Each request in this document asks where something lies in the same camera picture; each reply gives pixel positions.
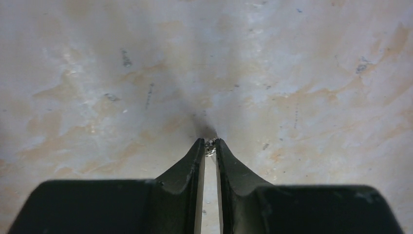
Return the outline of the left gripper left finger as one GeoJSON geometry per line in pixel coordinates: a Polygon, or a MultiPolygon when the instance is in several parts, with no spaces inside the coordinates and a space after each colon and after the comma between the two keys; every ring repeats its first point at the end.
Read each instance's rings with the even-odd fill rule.
{"type": "Polygon", "coordinates": [[[11,234],[198,234],[205,141],[153,179],[48,180],[29,195],[11,234]]]}

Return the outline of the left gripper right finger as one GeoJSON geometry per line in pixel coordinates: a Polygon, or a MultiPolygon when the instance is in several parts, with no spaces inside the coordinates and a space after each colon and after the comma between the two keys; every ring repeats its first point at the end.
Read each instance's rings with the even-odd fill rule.
{"type": "Polygon", "coordinates": [[[385,198],[365,185],[273,185],[215,141],[223,234],[400,234],[385,198]]]}

